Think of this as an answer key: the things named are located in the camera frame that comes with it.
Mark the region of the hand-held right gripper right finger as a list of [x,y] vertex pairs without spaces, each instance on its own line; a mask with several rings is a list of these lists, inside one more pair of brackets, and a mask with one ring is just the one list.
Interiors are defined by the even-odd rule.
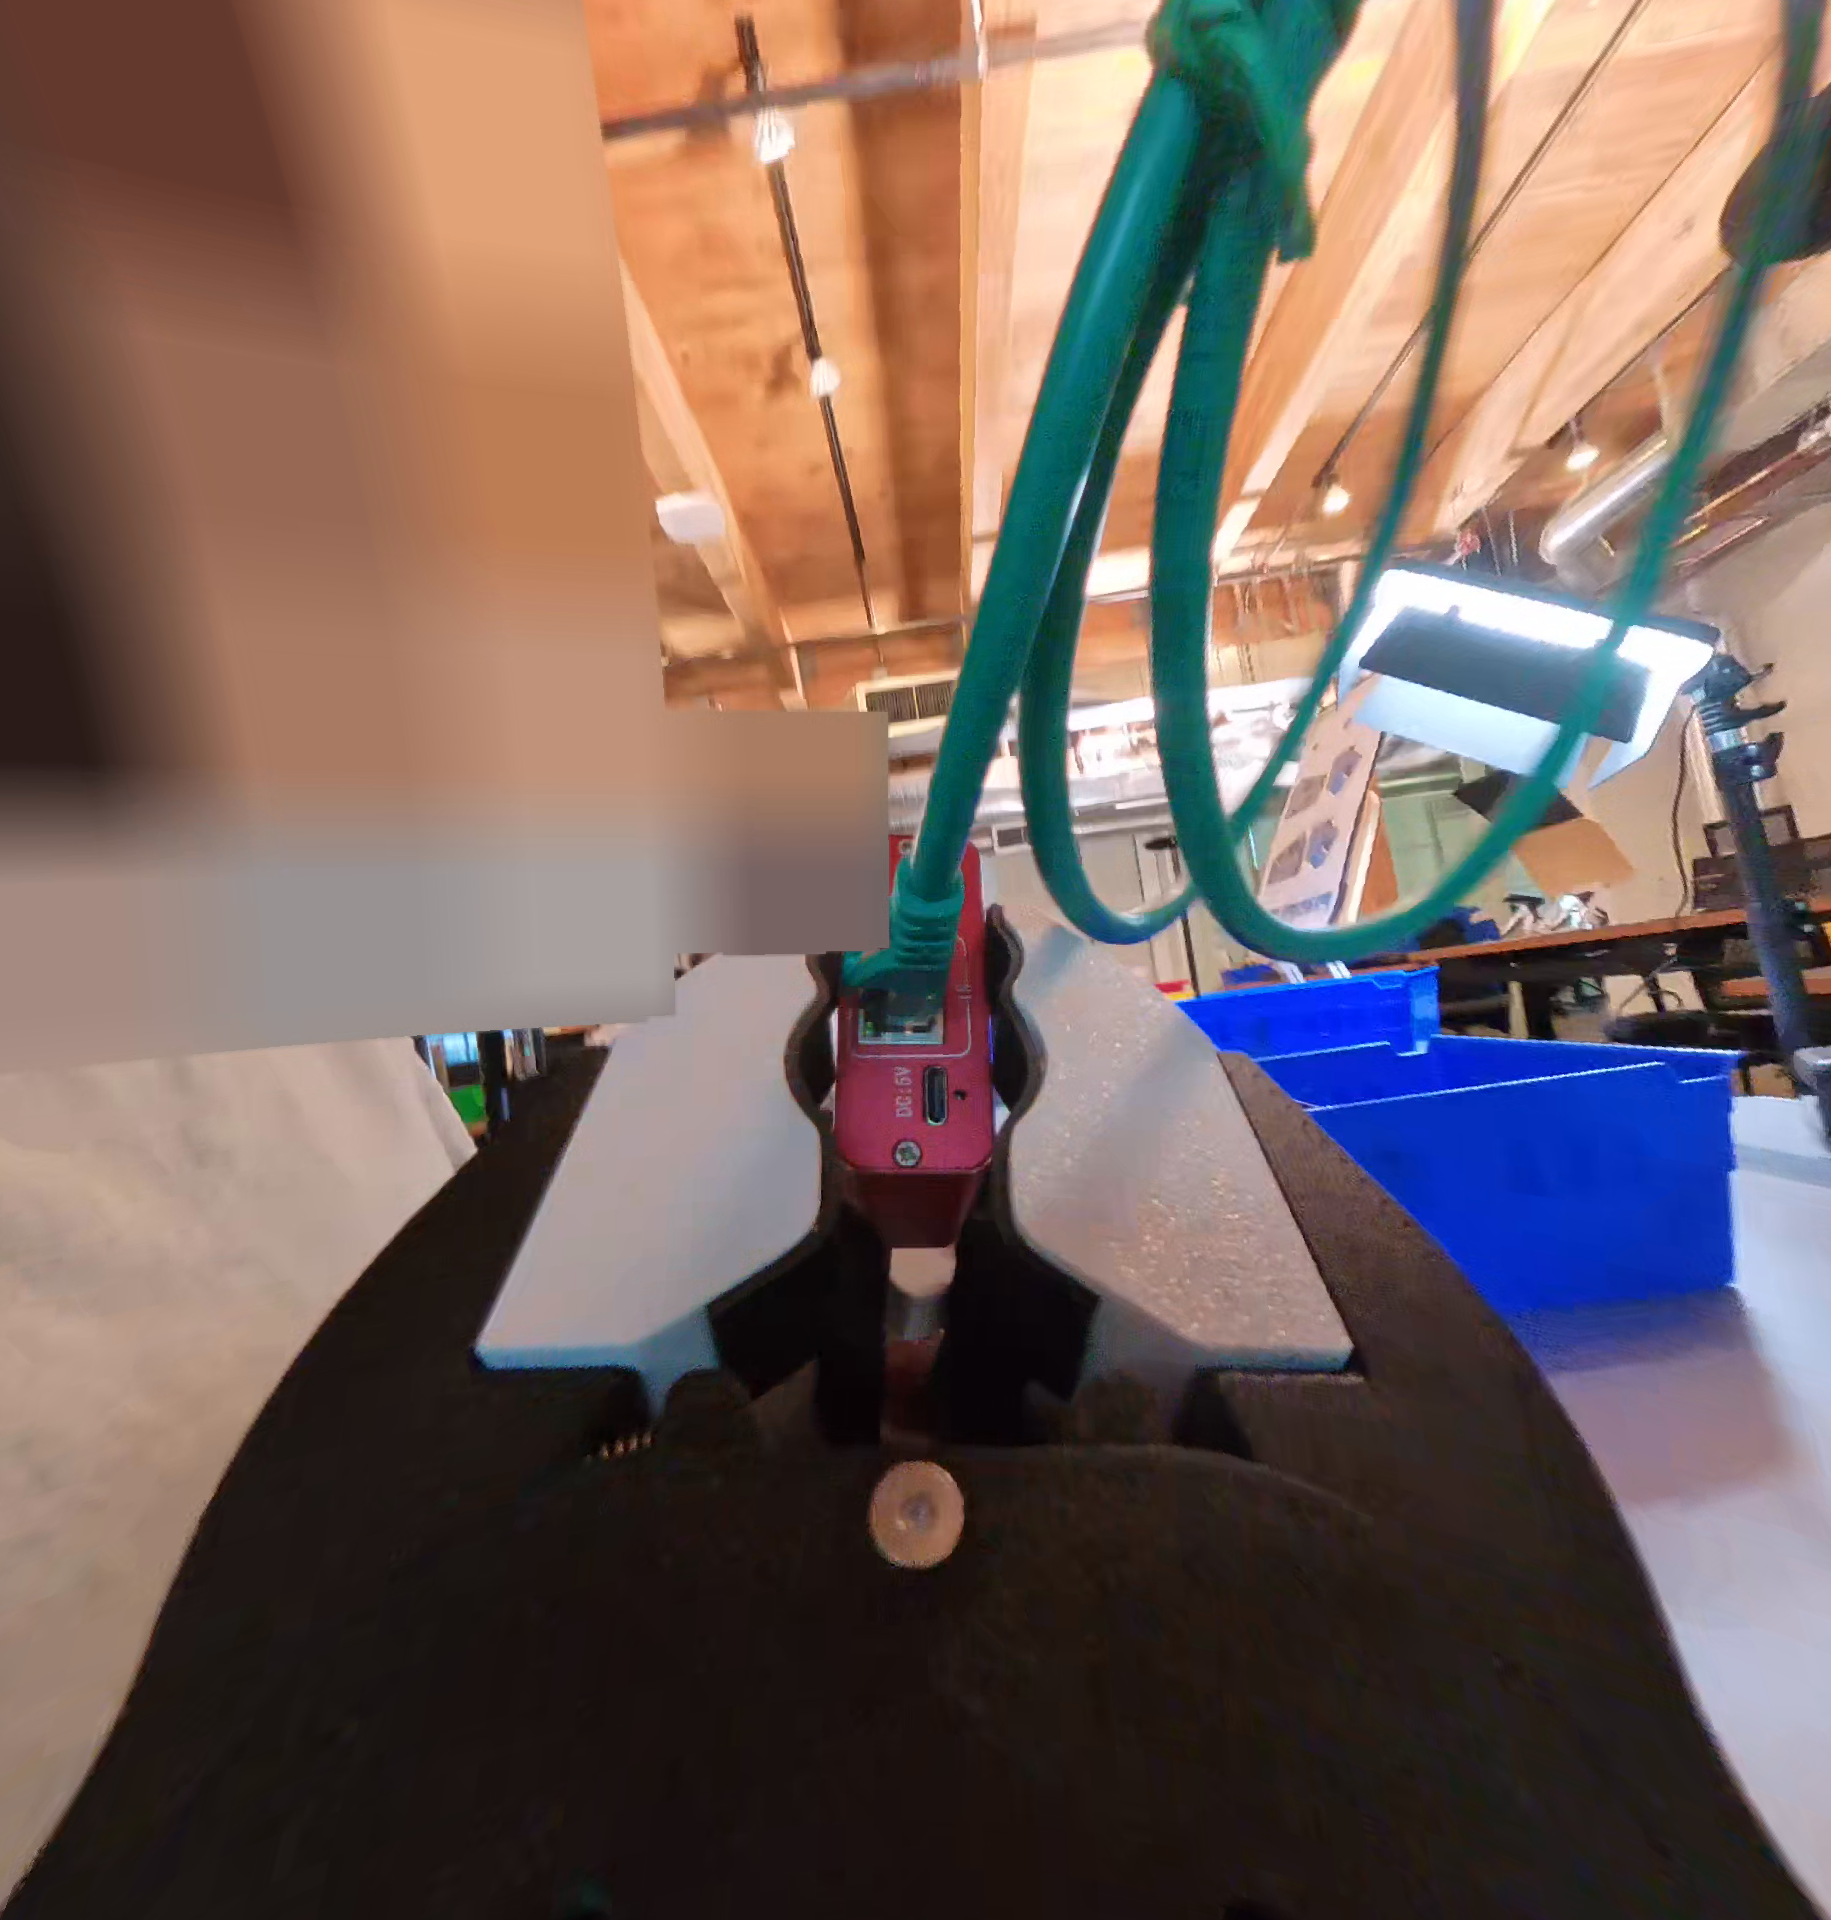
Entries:
[[1228,1070],[1141,974],[991,918],[997,1102],[937,1351],[965,1444],[1170,1444],[1224,1375],[1330,1380],[1356,1343]]

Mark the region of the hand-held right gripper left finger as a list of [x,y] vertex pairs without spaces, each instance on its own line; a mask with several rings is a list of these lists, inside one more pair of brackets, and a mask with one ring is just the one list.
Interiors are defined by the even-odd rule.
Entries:
[[719,1374],[811,1370],[833,1444],[875,1444],[887,1248],[833,1147],[819,958],[711,956],[627,1028],[477,1335],[492,1375],[621,1375],[651,1413]]

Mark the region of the red ethernet splitter box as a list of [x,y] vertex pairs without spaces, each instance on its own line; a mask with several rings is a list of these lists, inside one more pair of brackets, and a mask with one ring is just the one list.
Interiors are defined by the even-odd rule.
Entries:
[[960,858],[965,899],[937,1014],[892,1027],[858,990],[835,1014],[833,1147],[851,1202],[896,1246],[950,1246],[997,1142],[994,1030],[982,854]]

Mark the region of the long wooden table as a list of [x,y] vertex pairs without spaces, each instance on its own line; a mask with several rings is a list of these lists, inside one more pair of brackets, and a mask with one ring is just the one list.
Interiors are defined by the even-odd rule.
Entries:
[[[1796,899],[1792,916],[1808,991],[1831,1001],[1831,895]],[[1443,1002],[1449,1001],[1451,986],[1516,991],[1526,1038],[1533,1042],[1557,1036],[1557,991],[1580,979],[1684,973],[1697,982],[1697,990],[1712,987],[1722,1009],[1769,1009],[1766,968],[1757,958],[1738,909],[1404,952],[1369,968],[1429,965],[1441,973],[1437,990]]]

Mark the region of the person's white shirt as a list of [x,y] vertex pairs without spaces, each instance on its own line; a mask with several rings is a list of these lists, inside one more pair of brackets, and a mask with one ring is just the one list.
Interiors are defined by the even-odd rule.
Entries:
[[0,1904],[242,1433],[472,1151],[408,1038],[0,1075]]

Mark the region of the studio light panel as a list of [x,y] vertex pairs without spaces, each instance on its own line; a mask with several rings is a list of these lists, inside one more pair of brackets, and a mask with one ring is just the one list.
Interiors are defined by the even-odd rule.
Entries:
[[[1526,777],[1550,750],[1611,629],[1594,601],[1451,565],[1396,563],[1373,585],[1337,669],[1359,721],[1416,745]],[[1674,699],[1707,669],[1707,622],[1633,622],[1616,650],[1599,720],[1557,774],[1589,784],[1644,759]]]

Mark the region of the black light stand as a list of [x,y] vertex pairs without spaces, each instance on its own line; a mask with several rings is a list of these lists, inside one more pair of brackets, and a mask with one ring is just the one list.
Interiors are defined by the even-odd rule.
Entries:
[[1715,648],[1689,680],[1697,720],[1733,841],[1748,941],[1766,987],[1766,1010],[1792,1081],[1810,1096],[1831,1151],[1831,1045],[1816,1042],[1812,994],[1804,979],[1800,909],[1777,868],[1760,787],[1779,766],[1783,734],[1771,728],[1779,701],[1751,701],[1758,680],[1741,659]]

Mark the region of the ceiling track light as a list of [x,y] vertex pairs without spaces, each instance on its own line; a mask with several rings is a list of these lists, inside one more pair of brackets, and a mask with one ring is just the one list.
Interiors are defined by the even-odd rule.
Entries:
[[806,388],[821,421],[827,459],[833,464],[833,482],[838,495],[840,514],[850,535],[850,557],[855,588],[865,611],[865,627],[878,635],[882,629],[880,607],[871,574],[868,550],[865,542],[863,515],[853,491],[850,451],[840,433],[837,414],[837,395],[840,392],[840,368],[827,356],[821,325],[806,275],[806,253],[801,228],[790,188],[790,159],[796,149],[796,132],[790,109],[774,102],[774,89],[768,80],[768,65],[759,44],[759,30],[748,13],[735,13],[735,62],[744,85],[747,102],[752,110],[752,146],[768,195],[774,207],[774,225],[778,230],[785,272],[790,279],[790,298],[797,323],[799,342],[806,356]]

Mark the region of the metal ventilation duct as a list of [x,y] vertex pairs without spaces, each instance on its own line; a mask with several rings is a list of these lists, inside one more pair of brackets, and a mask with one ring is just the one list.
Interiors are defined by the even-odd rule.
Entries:
[[1672,455],[1672,437],[1658,431],[1553,512],[1538,554],[1554,585],[1587,598],[1605,593],[1628,563],[1616,539],[1640,526],[1662,493]]

